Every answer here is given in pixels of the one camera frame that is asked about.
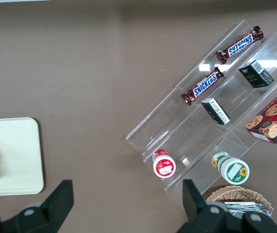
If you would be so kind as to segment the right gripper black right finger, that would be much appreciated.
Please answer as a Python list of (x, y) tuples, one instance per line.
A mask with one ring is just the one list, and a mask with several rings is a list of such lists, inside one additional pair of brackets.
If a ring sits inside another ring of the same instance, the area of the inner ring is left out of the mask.
[(242, 220), (220, 204), (207, 204), (192, 180), (184, 180), (182, 202), (188, 217), (179, 233), (244, 233)]

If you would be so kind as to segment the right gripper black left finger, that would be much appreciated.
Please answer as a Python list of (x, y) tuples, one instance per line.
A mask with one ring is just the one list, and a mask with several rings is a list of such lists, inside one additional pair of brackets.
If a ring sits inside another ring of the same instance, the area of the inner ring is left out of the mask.
[(39, 206), (1, 223), (1, 233), (56, 233), (74, 205), (73, 182), (63, 180)]

